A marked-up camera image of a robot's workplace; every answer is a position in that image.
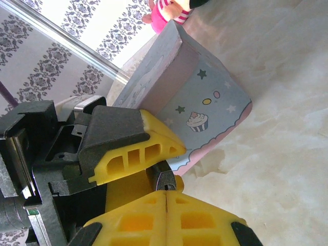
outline pink box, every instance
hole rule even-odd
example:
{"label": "pink box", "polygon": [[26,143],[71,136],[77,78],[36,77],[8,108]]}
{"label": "pink box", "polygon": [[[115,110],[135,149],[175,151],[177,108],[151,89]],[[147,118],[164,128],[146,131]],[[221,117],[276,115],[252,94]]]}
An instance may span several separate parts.
{"label": "pink box", "polygon": [[249,115],[252,101],[218,58],[171,21],[113,106],[165,122],[188,149],[168,160],[182,175]]}

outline pink toy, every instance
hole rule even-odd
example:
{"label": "pink toy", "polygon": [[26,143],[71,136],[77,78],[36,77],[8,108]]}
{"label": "pink toy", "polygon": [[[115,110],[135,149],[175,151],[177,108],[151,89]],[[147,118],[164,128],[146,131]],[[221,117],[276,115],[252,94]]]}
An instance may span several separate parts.
{"label": "pink toy", "polygon": [[142,21],[151,24],[157,34],[160,34],[170,20],[183,24],[189,17],[192,9],[197,8],[209,0],[149,0],[151,14],[142,17]]}

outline beige floor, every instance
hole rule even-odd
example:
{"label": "beige floor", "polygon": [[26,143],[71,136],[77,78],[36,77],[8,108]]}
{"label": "beige floor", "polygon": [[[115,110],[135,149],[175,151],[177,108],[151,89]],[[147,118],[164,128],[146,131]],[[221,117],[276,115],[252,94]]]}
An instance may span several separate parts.
{"label": "beige floor", "polygon": [[265,246],[328,245],[328,0],[211,0],[184,27],[254,102],[185,193],[243,217]]}

